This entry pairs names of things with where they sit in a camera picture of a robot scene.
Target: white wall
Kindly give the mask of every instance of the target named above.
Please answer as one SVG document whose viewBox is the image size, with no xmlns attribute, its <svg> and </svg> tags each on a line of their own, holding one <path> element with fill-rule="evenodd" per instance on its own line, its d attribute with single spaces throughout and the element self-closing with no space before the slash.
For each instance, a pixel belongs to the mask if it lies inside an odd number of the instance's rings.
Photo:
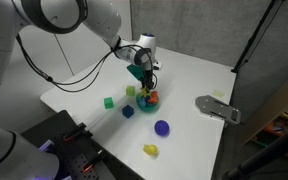
<svg viewBox="0 0 288 180">
<path fill-rule="evenodd" d="M 116 0 L 114 4 L 123 21 L 120 35 L 131 40 L 129 0 Z M 72 76 L 53 34 L 32 26 L 26 27 L 20 34 L 25 48 L 37 66 L 56 81 L 64 81 Z M 107 45 L 84 25 L 71 34 L 58 37 L 74 74 L 98 61 L 109 50 Z M 53 115 L 54 112 L 40 101 L 40 96 L 52 87 L 53 85 L 30 69 L 16 44 L 0 86 L 0 126 L 22 132 Z"/>
<path fill-rule="evenodd" d="M 122 39 L 131 41 L 130 1 L 114 0 L 113 3 L 122 18 L 119 35 Z M 110 50 L 109 46 L 101 38 L 83 24 L 70 34 L 57 36 L 74 74 L 98 62 Z"/>
</svg>

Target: table surface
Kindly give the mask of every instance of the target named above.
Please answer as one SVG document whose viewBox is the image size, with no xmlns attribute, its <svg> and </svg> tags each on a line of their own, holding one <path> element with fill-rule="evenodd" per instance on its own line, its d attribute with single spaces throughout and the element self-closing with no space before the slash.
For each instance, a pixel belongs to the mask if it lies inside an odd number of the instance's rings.
<svg viewBox="0 0 288 180">
<path fill-rule="evenodd" d="M 41 100 L 56 112 L 67 110 L 77 124 L 84 122 L 94 140 L 144 179 L 211 179 L 224 122 L 200 114 L 194 101 L 198 96 L 220 94 L 218 99 L 229 103 L 236 75 L 231 67 L 162 48 L 157 48 L 156 59 L 163 62 L 162 71 L 155 71 L 157 112 L 142 112 L 135 96 L 126 96 L 128 85 L 136 86 L 138 93 L 141 84 L 126 70 L 129 64 L 113 55 L 87 90 L 67 93 L 53 88 Z M 80 79 L 93 67 L 65 82 Z M 86 86 L 92 77 L 69 89 Z M 106 97 L 113 98 L 113 109 L 104 108 Z M 135 109 L 129 119 L 121 112 L 127 104 Z M 158 120 L 169 123 L 167 137 L 155 133 Z M 156 145 L 159 154 L 148 156 L 144 144 Z"/>
</svg>

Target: gray clamp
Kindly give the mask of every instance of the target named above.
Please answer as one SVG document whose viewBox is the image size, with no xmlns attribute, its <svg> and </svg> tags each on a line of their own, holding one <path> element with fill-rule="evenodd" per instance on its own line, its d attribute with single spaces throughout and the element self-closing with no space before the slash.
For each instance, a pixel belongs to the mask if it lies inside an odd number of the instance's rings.
<svg viewBox="0 0 288 180">
<path fill-rule="evenodd" d="M 230 124 L 240 123 L 241 111 L 229 106 L 212 96 L 200 96 L 195 99 L 195 105 L 202 114 L 224 120 Z"/>
</svg>

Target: toy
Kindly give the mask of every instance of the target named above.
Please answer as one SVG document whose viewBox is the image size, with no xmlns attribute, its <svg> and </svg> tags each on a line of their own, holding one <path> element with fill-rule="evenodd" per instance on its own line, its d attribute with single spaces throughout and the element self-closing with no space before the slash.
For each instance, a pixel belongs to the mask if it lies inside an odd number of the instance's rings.
<svg viewBox="0 0 288 180">
<path fill-rule="evenodd" d="M 155 103 L 158 102 L 158 100 L 157 100 L 157 91 L 153 91 L 151 93 L 151 98 L 147 102 L 150 103 L 150 104 L 155 104 Z"/>
<path fill-rule="evenodd" d="M 142 93 L 138 93 L 137 94 L 137 96 L 136 96 L 136 103 L 137 103 L 137 105 L 138 105 L 138 107 L 142 110 L 142 111 L 144 111 L 144 112 L 153 112 L 153 111 L 155 111 L 156 109 L 158 109 L 158 105 L 159 105 L 159 97 L 157 96 L 157 93 L 155 94 L 156 95 L 156 97 L 155 97 L 155 99 L 157 100 L 157 101 L 154 101 L 155 103 L 150 103 L 150 102 L 148 102 L 149 101 L 149 99 L 151 99 L 151 94 L 152 93 L 150 93 L 150 94 L 147 94 L 146 96 L 143 96 L 142 95 Z"/>
<path fill-rule="evenodd" d="M 126 118 L 130 118 L 134 114 L 134 109 L 130 105 L 126 105 L 122 109 L 122 113 Z"/>
<path fill-rule="evenodd" d="M 139 105 L 142 106 L 142 107 L 145 107 L 145 106 L 146 106 L 146 102 L 145 102 L 145 99 L 144 99 L 144 98 L 141 99 Z"/>
<path fill-rule="evenodd" d="M 168 125 L 166 121 L 163 121 L 163 120 L 157 121 L 155 123 L 154 129 L 155 129 L 156 134 L 160 136 L 166 136 L 170 132 L 170 126 Z"/>
<path fill-rule="evenodd" d="M 144 144 L 143 151 L 148 155 L 157 155 L 157 147 L 153 144 L 151 145 Z"/>
<path fill-rule="evenodd" d="M 111 97 L 104 98 L 105 109 L 111 109 L 114 107 L 113 99 Z"/>
<path fill-rule="evenodd" d="M 146 87 L 145 87 L 145 88 L 141 88 L 141 95 L 142 95 L 143 97 L 145 97 L 145 96 L 147 95 L 147 89 L 146 89 Z"/>
<path fill-rule="evenodd" d="M 213 91 L 212 96 L 215 98 L 223 99 L 224 98 L 224 92 L 216 89 Z"/>
<path fill-rule="evenodd" d="M 134 86 L 127 86 L 126 95 L 134 96 L 135 95 L 135 87 Z"/>
</svg>

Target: purple ball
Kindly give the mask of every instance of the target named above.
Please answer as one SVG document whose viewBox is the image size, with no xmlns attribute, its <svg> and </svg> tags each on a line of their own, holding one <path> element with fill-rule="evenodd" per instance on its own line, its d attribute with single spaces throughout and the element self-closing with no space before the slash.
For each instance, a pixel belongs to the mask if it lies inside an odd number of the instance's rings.
<svg viewBox="0 0 288 180">
<path fill-rule="evenodd" d="M 166 136 L 170 131 L 170 126 L 167 124 L 166 121 L 159 120 L 155 123 L 154 129 L 158 135 Z"/>
</svg>

